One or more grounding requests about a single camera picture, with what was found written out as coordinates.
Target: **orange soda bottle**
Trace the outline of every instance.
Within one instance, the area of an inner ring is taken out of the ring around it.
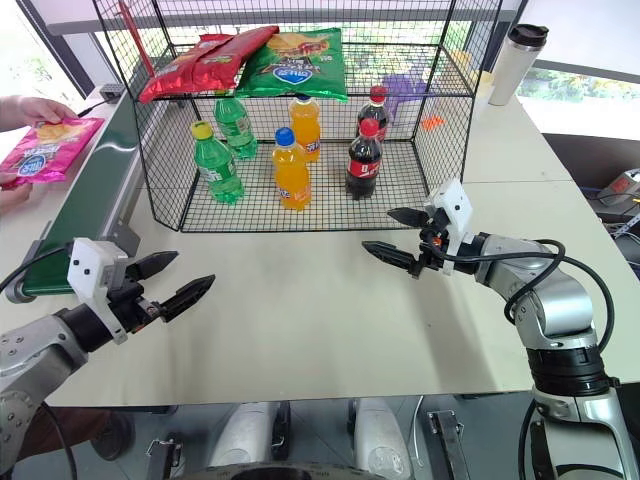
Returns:
[[[276,132],[273,165],[282,206],[304,210],[311,201],[311,179],[304,150],[296,143],[290,128],[280,128]]]
[[[307,162],[317,162],[320,156],[320,107],[307,95],[296,95],[289,105],[291,129],[304,149]]]

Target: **finger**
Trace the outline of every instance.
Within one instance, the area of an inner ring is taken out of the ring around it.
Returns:
[[[55,103],[55,107],[53,108],[53,111],[60,117],[60,118],[78,118],[78,115],[76,115],[76,113],[71,110],[69,107],[67,107],[66,105],[63,105],[61,103],[58,102],[53,102]]]
[[[0,210],[6,212],[7,210],[20,205],[29,198],[33,190],[33,185],[27,183],[20,185],[14,190],[0,191]]]
[[[0,173],[0,185],[13,182],[16,178],[18,178],[18,176],[13,173]]]
[[[60,123],[62,120],[62,117],[51,108],[49,102],[38,102],[35,107],[38,115],[49,123]]]

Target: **blue bottle cap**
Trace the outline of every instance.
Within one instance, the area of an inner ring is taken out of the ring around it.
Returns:
[[[296,137],[293,135],[293,130],[289,127],[282,127],[276,131],[276,143],[281,147],[293,145],[295,141]]]

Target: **pink chip bag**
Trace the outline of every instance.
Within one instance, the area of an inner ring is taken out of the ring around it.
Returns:
[[[102,118],[65,118],[32,128],[0,164],[0,173],[17,175],[3,187],[64,181],[64,173],[103,122]]]

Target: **human hand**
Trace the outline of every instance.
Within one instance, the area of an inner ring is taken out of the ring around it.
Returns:
[[[0,187],[16,179],[15,175],[0,173]],[[7,213],[12,208],[26,201],[31,194],[33,185],[26,183],[13,190],[0,190],[0,214]]]
[[[63,118],[78,118],[66,105],[46,98],[19,97],[16,106],[20,121],[31,127],[38,122],[59,123]]]

